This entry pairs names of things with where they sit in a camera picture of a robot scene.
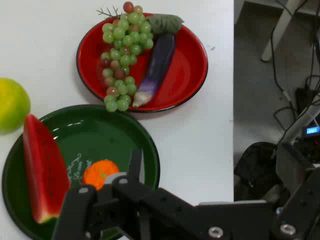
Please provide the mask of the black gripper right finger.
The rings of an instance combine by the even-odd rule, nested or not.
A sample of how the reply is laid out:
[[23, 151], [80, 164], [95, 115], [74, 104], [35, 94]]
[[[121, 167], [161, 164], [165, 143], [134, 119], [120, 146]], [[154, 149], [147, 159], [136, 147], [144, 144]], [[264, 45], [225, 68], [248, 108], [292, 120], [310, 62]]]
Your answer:
[[320, 238], [320, 169], [289, 143], [280, 143], [276, 174], [290, 198], [271, 225], [275, 240]]

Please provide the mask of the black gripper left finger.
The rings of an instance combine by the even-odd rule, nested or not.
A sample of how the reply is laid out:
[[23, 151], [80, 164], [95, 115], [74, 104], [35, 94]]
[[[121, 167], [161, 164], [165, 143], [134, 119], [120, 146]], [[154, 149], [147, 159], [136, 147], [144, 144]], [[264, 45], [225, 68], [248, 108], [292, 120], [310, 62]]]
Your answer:
[[117, 228], [131, 240], [198, 240], [197, 209], [158, 188], [141, 183], [144, 157], [131, 152], [127, 172], [107, 177], [102, 189], [82, 185], [70, 189], [52, 235], [54, 240], [99, 240]]

